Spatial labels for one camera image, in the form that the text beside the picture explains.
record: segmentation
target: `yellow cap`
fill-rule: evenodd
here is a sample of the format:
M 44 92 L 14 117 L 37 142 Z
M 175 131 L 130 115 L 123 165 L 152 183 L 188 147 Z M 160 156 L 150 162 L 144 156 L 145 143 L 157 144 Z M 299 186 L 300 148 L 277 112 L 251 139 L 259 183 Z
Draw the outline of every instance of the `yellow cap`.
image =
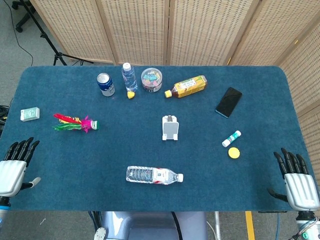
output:
M 164 92 L 164 95 L 165 95 L 166 98 L 170 98 L 172 96 L 172 93 L 171 93 L 170 90 L 168 90 L 168 91 Z
M 127 93 L 128 99 L 133 99 L 135 96 L 135 92 L 134 91 L 128 91 Z
M 236 147 L 231 147 L 228 151 L 229 157 L 232 159 L 237 159 L 240 156 L 240 151 Z

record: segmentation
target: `smartphone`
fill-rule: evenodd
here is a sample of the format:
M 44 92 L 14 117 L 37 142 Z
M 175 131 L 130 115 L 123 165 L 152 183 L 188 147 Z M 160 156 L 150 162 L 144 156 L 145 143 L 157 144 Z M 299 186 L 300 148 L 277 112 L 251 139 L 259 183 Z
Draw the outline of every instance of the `smartphone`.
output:
M 216 107 L 215 111 L 225 118 L 229 118 L 232 111 L 235 109 L 237 103 L 239 102 L 241 96 L 241 92 L 232 87 L 229 87 L 222 97 L 219 105 Z

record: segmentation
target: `gray carpet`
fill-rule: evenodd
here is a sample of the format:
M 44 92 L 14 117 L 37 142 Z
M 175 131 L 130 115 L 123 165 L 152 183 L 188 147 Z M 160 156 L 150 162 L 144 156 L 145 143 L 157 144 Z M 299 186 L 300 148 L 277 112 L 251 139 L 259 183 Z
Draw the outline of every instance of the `gray carpet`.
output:
M 25 14 L 23 8 L 12 10 L 13 21 L 16 24 Z M 55 39 L 50 35 L 37 14 L 41 26 L 48 33 L 54 45 L 59 49 Z M 20 44 L 33 57 L 33 65 L 52 65 L 54 52 L 48 43 L 40 38 L 36 25 L 29 20 L 22 26 L 23 32 L 17 33 Z M 22 51 L 16 42 L 13 32 L 10 12 L 5 3 L 0 0 L 0 105 L 9 105 L 13 98 L 19 78 L 25 68 L 31 65 L 31 57 Z M 295 218 L 297 213 L 280 214 L 279 239 L 289 239 L 297 231 Z M 208 221 L 214 227 L 214 214 L 207 214 Z M 246 218 L 244 212 L 221 212 L 221 237 L 223 240 L 248 239 Z M 253 213 L 255 239 L 275 239 L 277 215 L 269 213 Z M 213 240 L 213 233 L 208 228 L 209 239 Z M 92 240 L 94 227 L 87 212 L 61 211 L 11 211 L 0 234 L 0 240 Z

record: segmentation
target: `water bottle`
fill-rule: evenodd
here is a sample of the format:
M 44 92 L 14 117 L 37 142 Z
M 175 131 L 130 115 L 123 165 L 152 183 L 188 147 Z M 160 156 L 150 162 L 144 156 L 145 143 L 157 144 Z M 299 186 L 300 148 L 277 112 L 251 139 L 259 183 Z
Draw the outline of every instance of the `water bottle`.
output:
M 121 69 L 125 88 L 128 92 L 135 92 L 138 89 L 135 70 L 130 63 L 125 62 Z
M 169 185 L 174 182 L 182 183 L 184 175 L 176 174 L 167 168 L 128 166 L 125 179 L 133 183 Z

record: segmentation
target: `blue felt mat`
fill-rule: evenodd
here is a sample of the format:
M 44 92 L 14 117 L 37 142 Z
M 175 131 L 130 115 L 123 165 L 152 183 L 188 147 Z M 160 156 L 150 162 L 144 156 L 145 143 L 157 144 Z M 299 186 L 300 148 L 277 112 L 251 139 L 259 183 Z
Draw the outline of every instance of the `blue felt mat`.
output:
M 142 88 L 127 98 L 120 66 L 40 66 L 28 68 L 15 93 L 0 156 L 15 141 L 40 140 L 25 181 L 40 176 L 33 189 L 11 200 L 17 210 L 97 211 L 267 211 L 288 210 L 266 188 L 285 193 L 274 151 L 300 153 L 312 172 L 288 83 L 274 66 L 158 66 L 163 86 L 156 93 Z M 96 78 L 109 73 L 115 94 L 101 94 Z M 205 75 L 204 91 L 165 98 L 174 83 Z M 243 93 L 229 119 L 215 113 L 228 87 Z M 39 107 L 40 119 L 20 121 L 20 110 Z M 55 131 L 53 114 L 100 122 L 100 129 Z M 162 117 L 175 115 L 178 141 L 162 141 Z M 242 136 L 230 147 L 222 141 L 235 130 Z M 169 168 L 184 174 L 171 185 L 127 182 L 127 166 Z

